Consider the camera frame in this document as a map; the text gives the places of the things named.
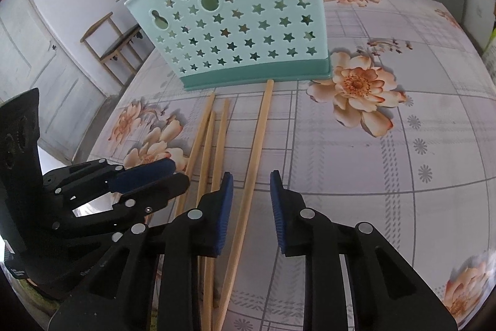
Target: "white door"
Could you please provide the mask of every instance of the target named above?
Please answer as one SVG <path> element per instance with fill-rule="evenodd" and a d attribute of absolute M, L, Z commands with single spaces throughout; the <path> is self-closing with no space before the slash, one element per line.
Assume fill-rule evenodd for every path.
<path fill-rule="evenodd" d="M 0 99 L 40 89 L 40 146 L 71 162 L 105 100 L 45 27 L 30 0 L 0 2 Z"/>

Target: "green plastic basket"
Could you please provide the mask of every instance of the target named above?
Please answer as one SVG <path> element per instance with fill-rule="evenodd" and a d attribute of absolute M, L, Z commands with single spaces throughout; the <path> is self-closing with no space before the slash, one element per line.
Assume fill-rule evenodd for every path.
<path fill-rule="evenodd" d="M 330 76 L 323 0 L 128 0 L 187 90 Z"/>

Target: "basket base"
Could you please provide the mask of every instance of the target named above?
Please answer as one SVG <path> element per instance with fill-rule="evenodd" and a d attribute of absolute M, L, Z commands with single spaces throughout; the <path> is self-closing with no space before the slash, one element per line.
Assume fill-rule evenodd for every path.
<path fill-rule="evenodd" d="M 329 79 L 331 75 L 331 64 L 327 58 L 240 66 L 183 76 L 180 79 L 184 84 L 185 90 L 200 90 L 213 87 L 262 83 L 268 79 L 273 79 L 276 82 Z"/>

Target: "wooden chopstick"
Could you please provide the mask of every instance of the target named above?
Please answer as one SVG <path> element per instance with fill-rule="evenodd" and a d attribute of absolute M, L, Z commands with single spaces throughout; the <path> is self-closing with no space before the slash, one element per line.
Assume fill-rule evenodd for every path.
<path fill-rule="evenodd" d="M 222 178 L 222 165 L 224 163 L 224 147 L 226 145 L 227 116 L 229 114 L 229 99 L 224 100 L 224 108 L 220 119 L 219 135 L 217 135 L 217 146 L 215 148 L 214 169 L 212 175 L 212 188 L 210 192 L 220 189 Z M 205 270 L 203 273 L 203 313 L 201 318 L 202 331 L 212 330 L 212 308 L 214 300 L 214 258 L 205 258 Z"/>
<path fill-rule="evenodd" d="M 200 125 L 198 126 L 197 135 L 193 141 L 193 146 L 191 148 L 191 153 L 189 155 L 188 165 L 186 166 L 185 174 L 191 180 L 193 175 L 193 169 L 195 164 L 197 163 L 197 158 L 200 153 L 200 148 L 202 147 L 203 135 L 205 134 L 205 129 L 207 128 L 208 118 L 210 116 L 210 111 L 212 111 L 212 106 L 215 100 L 215 93 L 211 93 L 207 98 L 207 102 L 205 104 L 205 109 L 203 110 L 203 115 L 200 120 Z M 175 211 L 173 217 L 177 217 L 184 212 L 184 205 L 186 204 L 186 198 L 188 196 L 188 192 L 186 191 L 184 194 L 178 196 L 176 198 L 175 203 Z"/>
<path fill-rule="evenodd" d="M 197 204 L 203 194 L 207 192 L 208 174 L 210 172 L 210 152 L 212 151 L 212 140 L 214 138 L 215 111 L 210 113 L 207 135 L 205 135 L 205 145 L 203 146 L 203 156 L 201 158 L 200 180 L 198 181 Z"/>
<path fill-rule="evenodd" d="M 229 300 L 234 287 L 237 266 L 240 262 L 243 241 L 245 239 L 246 227 L 248 225 L 248 218 L 250 215 L 251 200 L 255 190 L 256 176 L 259 171 L 260 156 L 262 154 L 262 146 L 264 143 L 265 129 L 267 127 L 267 119 L 273 88 L 274 80 L 269 79 L 267 81 L 267 86 L 265 87 L 262 103 L 260 104 L 259 121 L 256 125 L 255 138 L 251 148 L 250 162 L 246 173 L 245 189 L 241 198 L 240 216 L 237 220 L 231 253 L 227 263 L 226 275 L 224 277 L 224 284 L 222 285 L 219 313 L 214 331 L 222 330 L 222 326 L 224 325 L 224 320 L 226 318 L 227 308 L 229 306 Z"/>

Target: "green object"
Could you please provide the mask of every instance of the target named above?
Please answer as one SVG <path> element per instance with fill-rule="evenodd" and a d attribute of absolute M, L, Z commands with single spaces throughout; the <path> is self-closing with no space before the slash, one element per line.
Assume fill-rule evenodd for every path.
<path fill-rule="evenodd" d="M 125 5 L 187 90 L 331 75 L 323 0 Z"/>

